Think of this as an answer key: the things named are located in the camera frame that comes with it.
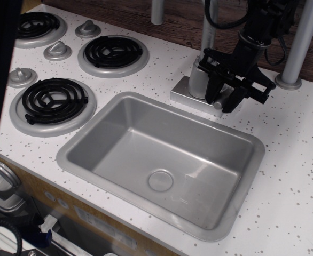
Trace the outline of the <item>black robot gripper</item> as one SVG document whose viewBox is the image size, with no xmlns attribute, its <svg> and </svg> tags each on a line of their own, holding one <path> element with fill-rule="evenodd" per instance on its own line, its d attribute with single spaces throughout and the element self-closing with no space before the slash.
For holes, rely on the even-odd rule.
<svg viewBox="0 0 313 256">
<path fill-rule="evenodd" d="M 205 100 L 212 104 L 224 84 L 234 88 L 223 106 L 223 113 L 231 113 L 244 98 L 265 103 L 275 84 L 258 67 L 258 61 L 270 42 L 258 42 L 245 33 L 239 33 L 239 40 L 232 53 L 211 48 L 204 49 L 204 58 L 199 69 L 209 76 Z"/>
</svg>

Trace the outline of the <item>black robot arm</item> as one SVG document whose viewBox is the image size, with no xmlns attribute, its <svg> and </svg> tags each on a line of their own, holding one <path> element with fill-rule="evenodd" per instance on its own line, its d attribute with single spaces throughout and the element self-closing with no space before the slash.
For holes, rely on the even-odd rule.
<svg viewBox="0 0 313 256">
<path fill-rule="evenodd" d="M 205 93 L 208 104 L 222 96 L 225 85 L 233 90 L 223 102 L 223 113 L 231 113 L 245 98 L 266 102 L 276 85 L 259 70 L 257 64 L 261 56 L 268 56 L 268 47 L 274 38 L 279 41 L 283 50 L 282 58 L 274 62 L 274 65 L 277 66 L 286 59 L 287 48 L 283 35 L 293 25 L 298 3 L 248 1 L 247 12 L 241 19 L 231 23 L 217 23 L 210 13 L 212 2 L 204 2 L 205 17 L 212 27 L 226 30 L 244 25 L 238 33 L 239 40 L 232 53 L 204 49 L 204 58 L 199 62 L 199 69 L 209 77 Z"/>
</svg>

